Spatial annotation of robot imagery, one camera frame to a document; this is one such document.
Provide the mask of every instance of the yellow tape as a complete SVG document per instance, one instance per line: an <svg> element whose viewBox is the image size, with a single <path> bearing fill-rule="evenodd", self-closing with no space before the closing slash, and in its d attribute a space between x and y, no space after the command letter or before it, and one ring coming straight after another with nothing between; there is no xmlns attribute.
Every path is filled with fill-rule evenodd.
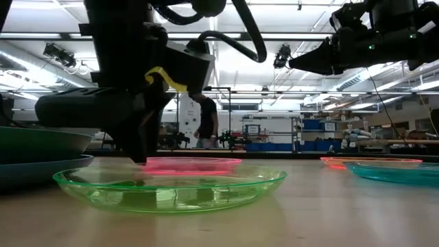
<svg viewBox="0 0 439 247"><path fill-rule="evenodd" d="M187 92L187 86L177 83L175 81L172 80L172 78L166 73L166 71L164 70L164 68L162 67L154 67L152 69L150 69L146 74L145 74L145 80L146 82L148 82L149 84L154 83L154 78L152 76L150 76L152 73L157 73L159 75L161 75L161 77L163 78L163 80L173 89L175 89L177 92Z"/></svg>

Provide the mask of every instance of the teal plastic plate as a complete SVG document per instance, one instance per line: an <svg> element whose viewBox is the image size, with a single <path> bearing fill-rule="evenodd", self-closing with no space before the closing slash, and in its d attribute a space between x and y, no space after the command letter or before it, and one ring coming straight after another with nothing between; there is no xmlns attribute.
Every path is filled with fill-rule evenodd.
<svg viewBox="0 0 439 247"><path fill-rule="evenodd" d="M0 188L11 189L13 187L45 183L50 181L56 172L86 167L92 161L93 156L81 155L79 158L67 161L3 164L0 165Z"/></svg>
<svg viewBox="0 0 439 247"><path fill-rule="evenodd" d="M344 163L352 173L363 178L409 185L439 187L439 163L420 165L371 162Z"/></svg>
<svg viewBox="0 0 439 247"><path fill-rule="evenodd" d="M200 169L207 169L206 166L202 164ZM158 175L150 173L147 165L104 165L59 172L54 179L69 195L93 207L179 213L225 209L254 202L274 191L286 176L285 172L276 169L249 165L237 165L227 174L212 176L178 176L174 170Z"/></svg>
<svg viewBox="0 0 439 247"><path fill-rule="evenodd" d="M0 165L78 158L91 138L85 134L0 127Z"/></svg>

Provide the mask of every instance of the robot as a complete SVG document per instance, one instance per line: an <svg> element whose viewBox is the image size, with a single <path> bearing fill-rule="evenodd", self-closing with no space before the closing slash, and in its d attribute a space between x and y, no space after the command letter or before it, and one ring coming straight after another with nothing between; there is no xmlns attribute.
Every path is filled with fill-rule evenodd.
<svg viewBox="0 0 439 247"><path fill-rule="evenodd" d="M12 0L0 3L0 28ZM205 31L188 45L167 40L166 29L153 22L156 10L169 22L188 25L217 16L226 0L84 0L90 23L82 35L92 36L100 72L92 74L98 88L80 88L41 97L36 114L49 127L101 128L136 163L157 149L162 109L178 91L200 92L209 81L215 57L204 42L213 37L255 62L267 57L265 44L245 0L232 0L256 53L228 36ZM196 15L183 17L168 6L190 3ZM372 28L360 17L370 14ZM290 68L322 75L356 67L408 60L410 69L439 57L439 8L416 0L365 0L347 3L333 13L336 34L314 51L289 58Z"/></svg>

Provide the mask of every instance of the blue plate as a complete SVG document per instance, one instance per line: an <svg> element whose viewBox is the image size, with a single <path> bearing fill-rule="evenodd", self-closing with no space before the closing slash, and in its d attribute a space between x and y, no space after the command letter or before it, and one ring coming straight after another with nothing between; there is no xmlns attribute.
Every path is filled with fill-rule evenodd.
<svg viewBox="0 0 439 247"><path fill-rule="evenodd" d="M378 166L368 162L345 162L346 168L363 178L409 185L439 187L439 163L422 163L419 166Z"/></svg>
<svg viewBox="0 0 439 247"><path fill-rule="evenodd" d="M86 167L93 159L91 155L81 155L80 158L66 161L0 165L0 189L45 183L51 181L55 173Z"/></svg>

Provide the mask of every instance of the person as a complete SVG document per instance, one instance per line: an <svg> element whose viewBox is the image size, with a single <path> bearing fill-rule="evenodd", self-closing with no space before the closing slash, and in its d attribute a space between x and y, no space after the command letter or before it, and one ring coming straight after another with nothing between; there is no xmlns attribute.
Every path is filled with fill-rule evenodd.
<svg viewBox="0 0 439 247"><path fill-rule="evenodd" d="M215 102L202 93L190 94L189 97L201 106L201 123L193 133L198 139L197 148L218 148L218 114Z"/></svg>

